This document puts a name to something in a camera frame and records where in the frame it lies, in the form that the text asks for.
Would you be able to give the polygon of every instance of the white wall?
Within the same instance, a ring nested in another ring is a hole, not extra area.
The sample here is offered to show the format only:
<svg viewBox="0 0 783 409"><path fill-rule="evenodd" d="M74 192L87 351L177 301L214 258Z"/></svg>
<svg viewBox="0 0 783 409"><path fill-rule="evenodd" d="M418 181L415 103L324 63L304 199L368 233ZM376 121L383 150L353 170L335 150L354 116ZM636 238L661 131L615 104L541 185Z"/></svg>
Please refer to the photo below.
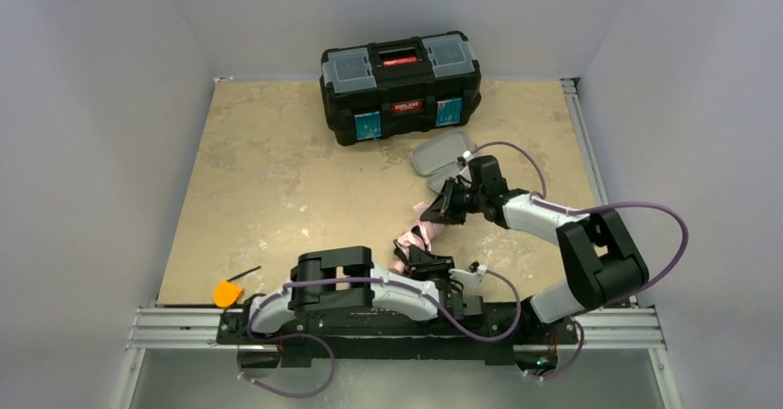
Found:
<svg viewBox="0 0 783 409"><path fill-rule="evenodd" d="M687 407L780 407L781 7L628 0L579 85L610 199L668 203L691 227L649 294ZM673 226L633 218L660 268Z"/></svg>
<svg viewBox="0 0 783 409"><path fill-rule="evenodd" d="M217 75L312 78L331 47L463 30L486 75L581 75L624 0L177 0Z"/></svg>
<svg viewBox="0 0 783 409"><path fill-rule="evenodd" d="M0 0L3 407L108 407L210 87L172 0Z"/></svg>

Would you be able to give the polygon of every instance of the beige tabletop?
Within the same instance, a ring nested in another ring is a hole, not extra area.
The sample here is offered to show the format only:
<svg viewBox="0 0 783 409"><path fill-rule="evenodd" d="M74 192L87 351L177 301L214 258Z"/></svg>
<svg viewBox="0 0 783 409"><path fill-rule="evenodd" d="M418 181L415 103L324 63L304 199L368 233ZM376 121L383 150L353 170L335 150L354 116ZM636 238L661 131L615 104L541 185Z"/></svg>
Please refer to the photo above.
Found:
<svg viewBox="0 0 783 409"><path fill-rule="evenodd" d="M464 127L473 141L524 147L544 172L549 200L592 205L559 82L484 81L481 93ZM217 83L158 303L210 304L220 280L258 265L236 283L245 296L269 292L300 254L327 248L367 246L390 267L392 239L416 219L412 207L436 196L411 164L411 150L444 130L342 147L326 126L317 82ZM481 153L498 157L509 187L540 189L514 150ZM563 278L557 248L479 214L447 227L433 252L454 256L457 267L486 263L522 296ZM491 278L478 292L488 301L513 297Z"/></svg>

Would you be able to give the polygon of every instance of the pink cloth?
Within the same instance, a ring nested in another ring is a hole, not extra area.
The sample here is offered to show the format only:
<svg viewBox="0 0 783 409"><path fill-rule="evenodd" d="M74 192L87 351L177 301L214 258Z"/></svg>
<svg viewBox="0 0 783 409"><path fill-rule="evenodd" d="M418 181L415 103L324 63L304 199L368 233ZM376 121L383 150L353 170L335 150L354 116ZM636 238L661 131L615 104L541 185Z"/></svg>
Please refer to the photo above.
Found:
<svg viewBox="0 0 783 409"><path fill-rule="evenodd" d="M418 203L414 206L414 211L416 211L417 215L421 216L421 214L427 210L427 207L429 207L427 203ZM418 235L414 234L413 229L417 226L419 233L423 238L419 238ZM409 227L405 232L398 236L396 240L394 240L394 244L403 251L406 257L410 257L411 255L410 246L416 246L429 252L432 250L431 241L436 236L440 235L440 233L443 232L443 228L445 227L445 224L422 222L421 220L417 219L413 226ZM403 274L405 272L405 262L401 259L397 259L391 266L390 271Z"/></svg>

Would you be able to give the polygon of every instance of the red label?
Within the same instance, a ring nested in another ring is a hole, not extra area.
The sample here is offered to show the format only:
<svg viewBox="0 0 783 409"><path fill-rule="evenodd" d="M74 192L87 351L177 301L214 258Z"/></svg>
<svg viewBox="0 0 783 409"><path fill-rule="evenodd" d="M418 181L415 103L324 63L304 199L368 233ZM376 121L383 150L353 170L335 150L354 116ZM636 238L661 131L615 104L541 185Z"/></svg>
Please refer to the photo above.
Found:
<svg viewBox="0 0 783 409"><path fill-rule="evenodd" d="M397 65L406 65L408 63L415 63L416 62L416 56L404 56L402 58L394 58L393 60L386 60L383 62L383 66L397 66Z"/></svg>
<svg viewBox="0 0 783 409"><path fill-rule="evenodd" d="M423 105L424 102L421 100L414 100L412 102L398 102L397 104L391 105L391 111L396 113L414 111L416 109L421 109L421 106Z"/></svg>

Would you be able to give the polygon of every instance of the black toolbox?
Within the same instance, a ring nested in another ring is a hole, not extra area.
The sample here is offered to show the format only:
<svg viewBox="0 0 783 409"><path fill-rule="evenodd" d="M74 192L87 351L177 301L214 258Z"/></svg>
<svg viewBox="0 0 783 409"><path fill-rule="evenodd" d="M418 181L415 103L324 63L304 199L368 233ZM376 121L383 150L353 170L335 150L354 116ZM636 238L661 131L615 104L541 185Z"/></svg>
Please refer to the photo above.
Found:
<svg viewBox="0 0 783 409"><path fill-rule="evenodd" d="M460 31L323 53L320 91L337 142L464 126L481 72Z"/></svg>

